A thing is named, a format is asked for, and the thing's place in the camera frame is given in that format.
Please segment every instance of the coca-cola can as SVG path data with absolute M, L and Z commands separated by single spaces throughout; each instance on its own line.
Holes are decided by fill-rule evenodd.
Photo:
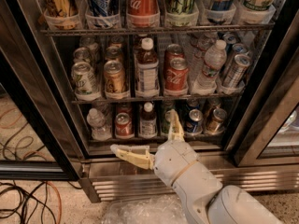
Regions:
M 167 69 L 170 66 L 170 62 L 174 58 L 184 58 L 184 50 L 179 44 L 170 44 L 167 46 L 164 52 L 164 78 L 166 78 Z
M 182 91 L 187 82 L 188 67 L 184 58 L 174 58 L 166 71 L 165 88 L 170 91 Z
M 157 0 L 128 0 L 128 14 L 134 16 L 151 16 L 158 11 Z M 132 18 L 132 24 L 137 27 L 149 27 L 149 21 L 140 22 Z
M 120 113 L 115 118 L 115 134 L 127 138 L 134 134 L 132 119 L 126 113 Z

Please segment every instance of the plastic bottle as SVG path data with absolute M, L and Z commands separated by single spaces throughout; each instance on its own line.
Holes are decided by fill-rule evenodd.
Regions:
M 139 136 L 151 138 L 157 135 L 157 115 L 151 102 L 146 102 L 140 113 Z
M 141 47 L 136 55 L 136 88 L 150 96 L 151 92 L 158 90 L 159 61 L 151 38 L 142 39 Z
M 215 86 L 215 80 L 226 62 L 225 47 L 225 41 L 217 40 L 216 43 L 206 51 L 201 72 L 197 77 L 198 84 L 201 87 L 209 89 Z
M 111 129 L 107 126 L 104 114 L 96 108 L 91 108 L 87 115 L 87 122 L 92 128 L 92 137 L 95 140 L 107 140 L 111 137 Z

